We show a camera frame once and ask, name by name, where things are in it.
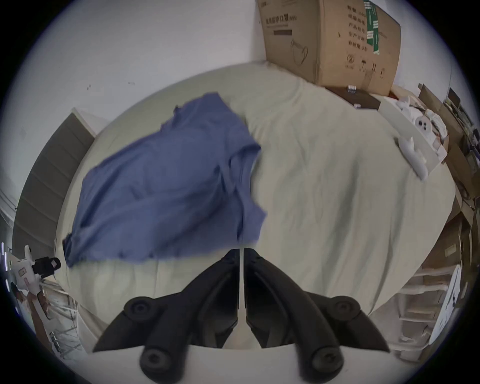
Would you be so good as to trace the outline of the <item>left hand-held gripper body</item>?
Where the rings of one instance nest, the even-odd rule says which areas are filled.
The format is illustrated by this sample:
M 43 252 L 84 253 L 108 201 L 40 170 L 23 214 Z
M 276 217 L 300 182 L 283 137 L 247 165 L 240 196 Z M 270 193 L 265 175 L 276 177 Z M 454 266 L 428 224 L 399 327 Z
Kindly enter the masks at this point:
M 12 262 L 9 267 L 11 282 L 8 287 L 14 295 L 20 291 L 27 291 L 35 297 L 41 292 L 42 279 L 55 274 L 61 267 L 61 261 L 57 257 L 41 257 L 33 259 L 32 249 L 25 245 L 23 259 Z

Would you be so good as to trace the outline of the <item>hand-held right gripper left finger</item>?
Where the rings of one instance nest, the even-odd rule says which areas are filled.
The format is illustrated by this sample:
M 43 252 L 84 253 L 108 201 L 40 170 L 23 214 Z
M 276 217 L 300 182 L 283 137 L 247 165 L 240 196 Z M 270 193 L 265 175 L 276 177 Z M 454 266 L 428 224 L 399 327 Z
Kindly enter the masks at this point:
M 179 381 L 189 345 L 223 348 L 238 323 L 240 250 L 229 250 L 181 292 L 135 297 L 93 352 L 143 347 L 139 366 L 152 381 Z

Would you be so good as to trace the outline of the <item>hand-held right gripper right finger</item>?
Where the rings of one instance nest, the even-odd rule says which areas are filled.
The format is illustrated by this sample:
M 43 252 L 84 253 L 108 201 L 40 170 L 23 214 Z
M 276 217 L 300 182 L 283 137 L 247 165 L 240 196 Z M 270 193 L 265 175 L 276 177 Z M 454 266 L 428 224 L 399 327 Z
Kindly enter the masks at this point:
M 344 366 L 341 346 L 390 352 L 354 298 L 304 291 L 251 248 L 244 248 L 244 300 L 246 322 L 261 348 L 295 345 L 306 381 L 334 379 Z

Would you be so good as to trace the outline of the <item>person's left hand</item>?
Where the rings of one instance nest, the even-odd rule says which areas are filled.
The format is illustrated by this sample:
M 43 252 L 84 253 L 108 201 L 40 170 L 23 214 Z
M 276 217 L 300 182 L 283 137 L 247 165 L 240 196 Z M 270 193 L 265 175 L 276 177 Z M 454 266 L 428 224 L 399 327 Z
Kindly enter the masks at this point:
M 42 292 L 39 292 L 38 295 L 33 295 L 29 291 L 25 291 L 25 293 L 27 295 L 24 295 L 23 290 L 20 290 L 17 295 L 18 301 L 25 309 L 24 312 L 28 313 L 24 316 L 24 320 L 32 326 L 34 333 L 41 339 L 48 334 L 46 331 L 53 329 L 53 320 L 49 319 L 46 313 L 48 302 Z

